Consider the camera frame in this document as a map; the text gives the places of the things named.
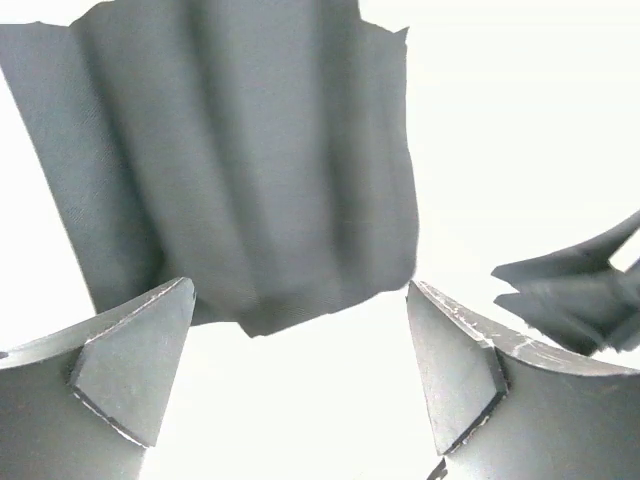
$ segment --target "draped fabric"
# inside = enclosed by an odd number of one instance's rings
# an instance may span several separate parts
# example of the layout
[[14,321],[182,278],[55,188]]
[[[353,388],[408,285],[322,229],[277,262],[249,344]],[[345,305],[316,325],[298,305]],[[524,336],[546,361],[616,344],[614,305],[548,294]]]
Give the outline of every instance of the draped fabric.
[[357,3],[116,0],[0,26],[98,312],[187,276],[194,324],[267,335],[409,281],[406,31]]

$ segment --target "gray curved piece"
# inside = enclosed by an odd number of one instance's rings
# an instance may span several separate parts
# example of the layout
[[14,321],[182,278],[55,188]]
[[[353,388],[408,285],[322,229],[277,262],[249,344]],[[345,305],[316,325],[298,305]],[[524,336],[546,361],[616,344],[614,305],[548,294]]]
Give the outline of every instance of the gray curved piece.
[[422,282],[407,306],[453,478],[640,478],[639,371],[538,342]]
[[443,480],[447,476],[447,462],[440,458],[436,467],[431,471],[427,480]]
[[640,228],[640,211],[573,247],[494,269],[518,292],[495,303],[567,350],[591,355],[640,345],[640,261],[626,272],[610,257]]
[[174,279],[0,355],[0,478],[134,480],[155,445],[195,290]]

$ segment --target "crumpled gray material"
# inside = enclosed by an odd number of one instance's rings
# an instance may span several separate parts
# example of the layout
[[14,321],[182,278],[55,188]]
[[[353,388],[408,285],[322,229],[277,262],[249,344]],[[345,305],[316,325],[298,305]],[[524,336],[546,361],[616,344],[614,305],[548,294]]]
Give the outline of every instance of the crumpled gray material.
[[0,26],[99,312],[187,276],[194,324],[268,335],[410,280],[406,30],[357,3],[116,0]]
[[494,269],[518,292],[495,303],[582,355],[640,345],[640,260],[620,272],[611,256],[640,228],[640,210],[610,230],[548,255]]

